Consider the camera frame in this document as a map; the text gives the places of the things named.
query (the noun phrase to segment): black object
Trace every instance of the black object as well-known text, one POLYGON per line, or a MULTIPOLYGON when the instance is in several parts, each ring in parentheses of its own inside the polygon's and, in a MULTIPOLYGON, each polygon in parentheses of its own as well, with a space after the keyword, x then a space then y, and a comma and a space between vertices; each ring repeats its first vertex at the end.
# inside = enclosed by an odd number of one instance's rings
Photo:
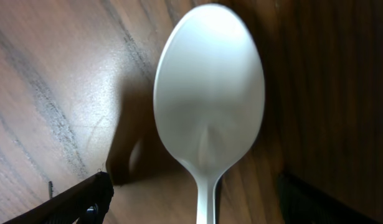
POLYGON ((216 217, 216 223, 219 223, 220 218, 220 199, 222 195, 222 179, 223 176, 220 177, 220 179, 217 181, 216 184, 216 191, 215 191, 215 217, 216 217))
POLYGON ((286 224, 378 223, 290 174, 278 178, 278 193, 286 224))
POLYGON ((110 176, 98 172, 5 224, 101 224, 113 195, 110 176))

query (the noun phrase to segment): wooden table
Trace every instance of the wooden table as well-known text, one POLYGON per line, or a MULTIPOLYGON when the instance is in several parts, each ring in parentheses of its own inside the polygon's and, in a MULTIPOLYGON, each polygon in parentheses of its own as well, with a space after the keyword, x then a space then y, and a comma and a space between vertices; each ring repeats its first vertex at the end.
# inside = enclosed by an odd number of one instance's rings
MULTIPOLYGON (((58 194, 106 166, 126 183, 106 223, 195 223, 196 185, 160 142, 151 97, 174 25, 207 2, 0 1, 0 223, 48 200, 48 181, 58 194)), ((283 223, 283 158, 383 222, 383 0, 219 2, 249 27, 267 87, 220 223, 283 223)))

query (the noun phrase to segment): spoon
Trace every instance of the spoon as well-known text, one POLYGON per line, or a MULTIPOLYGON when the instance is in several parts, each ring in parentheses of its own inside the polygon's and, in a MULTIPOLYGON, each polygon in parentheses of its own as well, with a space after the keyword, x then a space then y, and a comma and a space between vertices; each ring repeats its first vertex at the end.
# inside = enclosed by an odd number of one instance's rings
POLYGON ((252 37, 230 9, 206 4, 176 25, 159 59, 154 116, 165 148, 193 176, 197 223, 215 223, 215 188, 247 153, 265 102, 252 37))

